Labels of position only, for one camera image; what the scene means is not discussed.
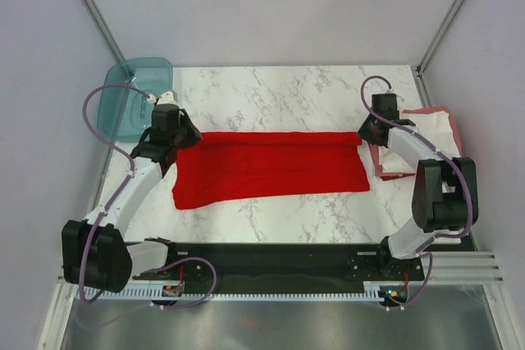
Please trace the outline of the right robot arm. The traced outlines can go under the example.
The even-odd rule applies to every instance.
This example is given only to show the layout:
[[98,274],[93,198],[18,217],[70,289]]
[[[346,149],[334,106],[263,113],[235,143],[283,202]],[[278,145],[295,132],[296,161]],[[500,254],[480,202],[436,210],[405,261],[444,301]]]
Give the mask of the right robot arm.
[[388,280],[405,269],[436,239],[456,239],[476,223],[477,168],[469,157],[452,157],[423,137],[415,124],[399,117],[393,93],[372,95],[368,116],[358,130],[362,140],[399,155],[415,170],[411,218],[381,241],[375,266]]

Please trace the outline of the red t shirt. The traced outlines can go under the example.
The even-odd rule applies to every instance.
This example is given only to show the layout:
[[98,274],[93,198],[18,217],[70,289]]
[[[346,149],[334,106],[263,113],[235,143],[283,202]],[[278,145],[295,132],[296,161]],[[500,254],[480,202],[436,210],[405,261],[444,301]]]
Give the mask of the red t shirt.
[[355,132],[206,132],[178,155],[174,205],[367,192],[361,143]]

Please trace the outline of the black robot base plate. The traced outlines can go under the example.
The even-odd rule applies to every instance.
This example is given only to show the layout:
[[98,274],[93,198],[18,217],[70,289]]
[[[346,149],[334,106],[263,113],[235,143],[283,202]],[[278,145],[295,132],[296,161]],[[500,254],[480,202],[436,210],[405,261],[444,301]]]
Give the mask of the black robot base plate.
[[219,289],[357,290],[366,281],[423,280],[419,260],[384,262],[377,243],[169,243],[168,270],[142,280]]

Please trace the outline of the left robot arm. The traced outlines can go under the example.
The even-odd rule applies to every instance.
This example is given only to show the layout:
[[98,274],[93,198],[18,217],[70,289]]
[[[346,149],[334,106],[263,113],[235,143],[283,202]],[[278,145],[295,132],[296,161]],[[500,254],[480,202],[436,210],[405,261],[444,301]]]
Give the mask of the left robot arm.
[[65,281],[77,284],[85,303],[87,294],[119,293],[132,279],[153,270],[163,279],[173,278],[180,259],[168,252],[167,241],[145,239],[127,243],[124,235],[144,199],[175,164],[181,149],[200,142],[202,135],[177,102],[154,105],[151,125],[131,152],[115,151],[129,162],[122,183],[83,220],[69,220],[62,228]]

